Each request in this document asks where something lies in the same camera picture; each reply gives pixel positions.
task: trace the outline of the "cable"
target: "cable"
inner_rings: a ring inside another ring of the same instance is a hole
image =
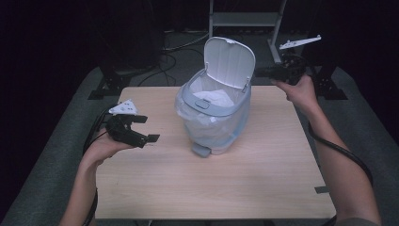
[[[237,1],[235,2],[235,5],[234,5],[234,7],[232,7],[231,12],[235,11],[235,8],[237,8],[237,6],[238,6],[238,4],[239,4],[240,2],[241,2],[241,0],[237,0]]]
[[[104,109],[99,116],[97,116],[97,118],[94,120],[94,123],[91,125],[90,131],[88,132],[88,137],[85,140],[85,144],[83,145],[83,154],[85,154],[86,150],[88,149],[88,147],[90,147],[91,143],[94,141],[92,141],[92,138],[94,136],[94,133],[96,131],[100,130],[100,126],[101,124],[104,122],[104,117],[107,114],[108,110],[112,107],[116,106],[115,104],[107,107],[106,109]]]
[[[94,141],[96,141],[98,138],[102,137],[102,136],[105,135],[106,133],[107,133],[107,132],[105,131],[105,132],[103,132],[102,134],[98,135],[96,138],[94,138],[94,139],[90,142],[90,145],[89,145],[89,146],[91,146],[91,144],[93,144]]]
[[[183,48],[182,48],[182,49],[177,49],[177,50],[168,51],[168,53],[171,54],[171,53],[175,53],[175,52],[183,51],[183,50],[188,50],[188,51],[196,52],[197,54],[199,54],[199,55],[203,58],[203,53],[200,52],[200,51],[198,51],[198,50],[196,50],[196,49],[183,49]]]
[[[207,38],[208,36],[209,36],[209,33],[206,33],[206,35],[204,35],[204,36],[202,36],[202,37],[199,37],[199,38],[196,39],[196,40],[192,40],[192,41],[190,41],[190,42],[188,42],[188,43],[186,43],[186,44],[179,45],[179,46],[176,46],[176,47],[166,48],[165,51],[173,51],[173,50],[181,49],[181,48],[183,48],[183,47],[186,47],[186,46],[195,44],[195,43],[199,42],[200,40],[203,40],[203,39]]]
[[[83,223],[83,226],[90,225],[90,222],[93,220],[94,214],[96,213],[98,202],[99,202],[99,196],[98,196],[97,189],[96,189],[96,194],[94,195],[93,204],[90,207],[90,211],[88,212],[88,217],[86,218],[85,222]]]
[[[326,223],[324,223],[322,226],[333,226],[336,221],[337,221],[337,216],[334,216],[331,219],[329,219]]]
[[[373,185],[374,180],[373,180],[373,175],[370,172],[370,170],[367,168],[366,164],[364,164],[357,156],[355,156],[353,153],[349,152],[348,150],[346,150],[345,148],[338,146],[332,142],[329,142],[328,140],[325,140],[321,137],[318,137],[314,132],[313,129],[311,128],[311,124],[309,123],[309,133],[311,134],[311,137],[313,137],[315,140],[327,145],[329,148],[334,149],[335,151],[342,153],[343,155],[345,155],[346,157],[348,157],[350,160],[352,160],[353,162],[355,162],[356,164],[358,164],[361,169],[366,173],[370,184]]]
[[[172,68],[176,65],[176,61],[177,61],[177,60],[176,60],[176,57],[171,56],[171,55],[168,55],[168,54],[165,54],[165,56],[171,57],[171,58],[173,59],[172,65],[169,66],[167,69],[164,69],[164,70],[161,68],[160,65],[158,65],[160,72],[152,73],[152,74],[148,75],[147,77],[145,77],[143,80],[141,80],[141,82],[138,83],[138,85],[137,85],[138,87],[140,87],[140,86],[141,86],[145,81],[147,81],[149,78],[151,78],[151,77],[153,77],[153,76],[155,76],[155,75],[157,75],[157,74],[159,74],[159,73],[163,73],[163,74],[166,76],[166,78],[167,78],[167,83],[168,83],[168,77],[171,77],[172,79],[174,79],[174,81],[175,81],[175,83],[176,83],[176,79],[175,79],[174,77],[172,77],[172,76],[170,76],[170,75],[168,75],[168,74],[166,73],[166,71],[172,69]]]

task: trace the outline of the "person's left hand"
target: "person's left hand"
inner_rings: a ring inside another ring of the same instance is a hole
[[[115,153],[125,150],[133,149],[134,147],[122,142],[115,141],[105,129],[100,130],[98,138],[88,147],[82,159],[89,163],[95,163],[97,166],[101,165],[105,159],[112,157]]]

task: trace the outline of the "open lid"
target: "open lid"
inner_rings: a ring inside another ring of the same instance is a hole
[[[216,81],[243,89],[255,69],[255,55],[235,40],[212,37],[205,43],[205,70]]]

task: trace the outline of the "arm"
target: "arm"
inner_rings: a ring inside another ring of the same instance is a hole
[[[106,158],[112,157],[120,150],[129,148],[132,147],[114,141],[108,134],[103,134],[90,145],[79,164],[72,194],[59,225],[83,225],[97,189],[97,168]],[[94,220],[90,222],[90,225],[95,225]]]
[[[287,99],[308,118],[317,136],[347,150],[317,103],[309,76],[302,76],[296,86],[280,81],[273,81],[273,84],[287,93]],[[346,218],[364,218],[380,225],[381,219],[373,188],[365,172],[346,156],[318,141],[315,144],[322,172],[337,210],[337,221]]]

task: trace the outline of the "tabletop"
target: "tabletop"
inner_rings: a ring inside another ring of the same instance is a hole
[[[220,155],[192,151],[176,114],[177,87],[126,88],[146,123],[138,133],[160,134],[143,149],[124,150],[97,172],[96,218],[257,219],[331,218],[335,209],[299,118],[286,95],[253,86],[246,128]]]

